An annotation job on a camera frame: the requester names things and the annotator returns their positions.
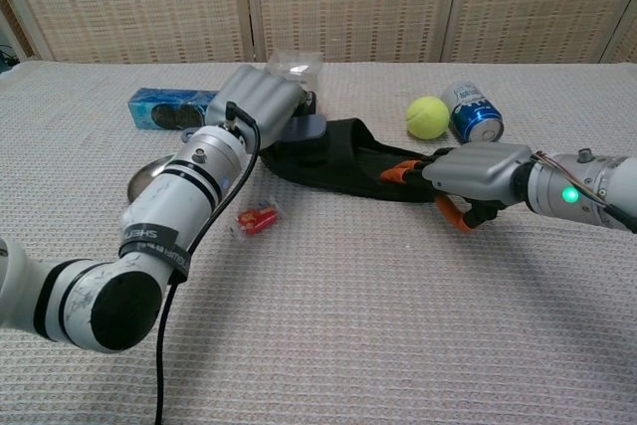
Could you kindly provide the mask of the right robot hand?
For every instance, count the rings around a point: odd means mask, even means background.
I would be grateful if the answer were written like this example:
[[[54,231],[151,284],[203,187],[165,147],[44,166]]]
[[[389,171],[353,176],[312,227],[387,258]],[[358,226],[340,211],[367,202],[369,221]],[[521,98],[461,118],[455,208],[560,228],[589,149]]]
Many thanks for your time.
[[[386,183],[424,188],[445,219],[470,232],[525,200],[520,183],[531,168],[531,149],[521,144],[468,142],[402,161],[384,171]]]

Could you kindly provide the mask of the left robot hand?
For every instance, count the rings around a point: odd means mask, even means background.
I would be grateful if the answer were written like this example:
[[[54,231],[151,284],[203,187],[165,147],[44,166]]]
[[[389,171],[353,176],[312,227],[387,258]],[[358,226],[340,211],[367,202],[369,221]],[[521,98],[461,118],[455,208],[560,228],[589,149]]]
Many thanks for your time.
[[[218,90],[205,113],[205,124],[216,125],[225,119],[226,103],[234,103],[256,122],[260,132],[260,149],[276,142],[305,99],[297,84],[266,70],[250,65],[239,67]]]

